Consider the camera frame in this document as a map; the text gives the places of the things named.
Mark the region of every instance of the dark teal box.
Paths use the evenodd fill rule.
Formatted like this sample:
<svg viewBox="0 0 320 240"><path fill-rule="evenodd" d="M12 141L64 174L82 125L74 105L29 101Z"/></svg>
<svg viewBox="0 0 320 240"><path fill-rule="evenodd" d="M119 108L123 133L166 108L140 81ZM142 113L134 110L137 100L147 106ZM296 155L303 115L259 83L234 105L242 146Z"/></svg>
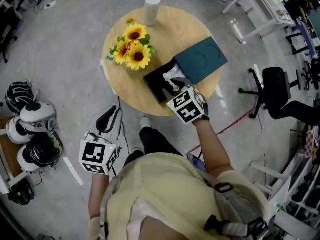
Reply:
<svg viewBox="0 0 320 240"><path fill-rule="evenodd" d="M198 42L174 58L180 69L194 85L228 62L212 37Z"/></svg>
<svg viewBox="0 0 320 240"><path fill-rule="evenodd" d="M178 64L186 77L190 79L191 83L196 85L227 62L227 58L213 38L208 37L174 56L167 64L144 76L144 82L158 103L162 103L167 100L163 89L166 89L172 96L179 93L174 92L173 87L163 76L163 74L170 71L175 64ZM184 87L182 82L173 82L179 86L180 90Z"/></svg>

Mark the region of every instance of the green leaf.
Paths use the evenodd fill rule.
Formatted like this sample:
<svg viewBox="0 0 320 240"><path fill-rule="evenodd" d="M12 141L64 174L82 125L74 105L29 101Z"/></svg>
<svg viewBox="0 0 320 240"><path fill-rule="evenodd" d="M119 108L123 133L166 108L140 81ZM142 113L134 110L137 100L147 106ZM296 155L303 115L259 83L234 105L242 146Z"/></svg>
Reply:
<svg viewBox="0 0 320 240"><path fill-rule="evenodd" d="M115 45L113 48L110 49L110 55L114 55L114 53L117 51L117 45Z"/></svg>
<svg viewBox="0 0 320 240"><path fill-rule="evenodd" d="M140 39L140 44L142 44L143 46L148 45L150 43L150 35L146 34L145 37L143 39Z"/></svg>
<svg viewBox="0 0 320 240"><path fill-rule="evenodd" d="M154 46L149 46L150 48L150 54L151 56L157 55L158 54L158 50L154 47Z"/></svg>

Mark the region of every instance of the white cup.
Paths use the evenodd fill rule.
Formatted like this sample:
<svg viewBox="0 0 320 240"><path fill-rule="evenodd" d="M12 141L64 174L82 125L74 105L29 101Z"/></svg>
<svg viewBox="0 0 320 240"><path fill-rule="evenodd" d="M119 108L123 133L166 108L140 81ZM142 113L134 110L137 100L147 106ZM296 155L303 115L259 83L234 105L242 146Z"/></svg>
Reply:
<svg viewBox="0 0 320 240"><path fill-rule="evenodd" d="M144 24L153 26L157 20L161 0L145 0L144 2Z"/></svg>

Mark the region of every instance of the gray floor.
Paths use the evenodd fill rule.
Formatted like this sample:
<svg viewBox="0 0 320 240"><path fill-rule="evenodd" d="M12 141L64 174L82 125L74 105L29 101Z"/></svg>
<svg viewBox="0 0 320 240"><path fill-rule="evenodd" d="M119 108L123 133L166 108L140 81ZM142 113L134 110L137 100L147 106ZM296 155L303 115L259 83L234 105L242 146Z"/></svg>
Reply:
<svg viewBox="0 0 320 240"><path fill-rule="evenodd" d="M9 62L0 60L0 94L4 99L10 83L31 79L41 90L41 99L54 103L57 111L60 135L65 151L74 169L83 181L80 185L61 159L56 170L43 176L43 183L34 188L35 199L27 206L19 206L2 199L32 235L45 234L55 239L86 239L88 232L88 199L91 174L78 163L80 140L84 137L91 117L110 105L116 96L101 78L101 64L105 38L114 23L126 13L143 7L144 0L56 0L54 7L24 14L24 24L19 30L18 41L8 50ZM292 56L285 32L278 31L260 39L255 36L246 44L240 44L233 31L236 23L242 34L255 27L242 7L235 6L227 15L221 11L226 6L220 0L161 0L163 5L189 12L201 20L212 32L216 42L228 59L222 68L217 91L209 99L211 123L218 133L242 117L256 105L256 98L238 94L238 88L256 89L248 69L261 73L268 67L281 67L288 72L289 80L295 80L296 70L303 66L303 55ZM292 100L311 104L315 91L291 89ZM142 113L122 102L123 122L130 149L140 146L139 119ZM183 154L199 144L192 125L184 126L175 117L150 117L159 129ZM280 170L288 161L296 136L297 120L285 118L273 120L268 111L261 110L259 119L245 117L219 135L234 168L250 180L264 180L263 174L249 167L252 160ZM128 156L124 149L115 164L117 172ZM30 177L36 184L37 175Z"/></svg>

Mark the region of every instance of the yellow shirt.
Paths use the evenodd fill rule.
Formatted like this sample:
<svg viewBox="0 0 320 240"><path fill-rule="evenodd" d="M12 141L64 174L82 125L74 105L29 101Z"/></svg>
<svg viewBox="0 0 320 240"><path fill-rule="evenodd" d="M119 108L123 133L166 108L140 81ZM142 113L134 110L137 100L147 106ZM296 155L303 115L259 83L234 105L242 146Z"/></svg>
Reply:
<svg viewBox="0 0 320 240"><path fill-rule="evenodd" d="M256 200L263 211L263 219L270 217L269 203L253 184L235 171L218 177L248 197ZM137 198L152 204L172 226L172 229L189 240L226 239L215 231L204 231L211 215L222 220L215 202L215 192L208 187L194 166L176 154L148 154L128 164L122 172L116 193L107 203L108 240L127 240L127 226ZM90 222L90 240L100 232L99 220Z"/></svg>

